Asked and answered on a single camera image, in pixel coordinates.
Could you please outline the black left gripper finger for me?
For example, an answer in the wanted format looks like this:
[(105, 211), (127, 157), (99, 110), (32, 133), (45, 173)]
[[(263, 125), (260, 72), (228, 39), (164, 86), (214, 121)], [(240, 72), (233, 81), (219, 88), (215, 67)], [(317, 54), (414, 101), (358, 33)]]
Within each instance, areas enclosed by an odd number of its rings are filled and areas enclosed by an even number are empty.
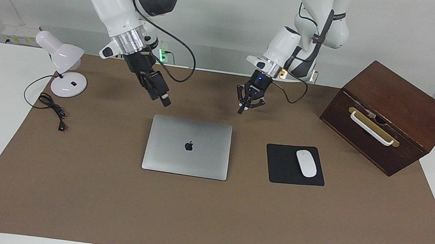
[(244, 85), (237, 86), (237, 98), (239, 101), (238, 114), (242, 114), (246, 108), (247, 96), (244, 91)]
[(265, 105), (264, 97), (249, 96), (247, 109), (257, 108)]

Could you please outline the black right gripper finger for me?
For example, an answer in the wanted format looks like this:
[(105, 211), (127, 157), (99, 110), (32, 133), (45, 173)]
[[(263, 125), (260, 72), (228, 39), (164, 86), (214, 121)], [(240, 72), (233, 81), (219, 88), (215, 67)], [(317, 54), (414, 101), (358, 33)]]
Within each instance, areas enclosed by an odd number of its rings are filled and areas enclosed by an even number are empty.
[(141, 86), (148, 92), (149, 97), (152, 99), (152, 101), (157, 100), (159, 98), (159, 94), (155, 88), (152, 76), (146, 72), (141, 71), (137, 73), (137, 78)]
[(162, 105), (164, 107), (171, 105), (171, 100), (168, 95), (169, 88), (160, 71), (152, 73), (151, 79), (153, 88), (156, 90), (158, 97), (161, 99)]

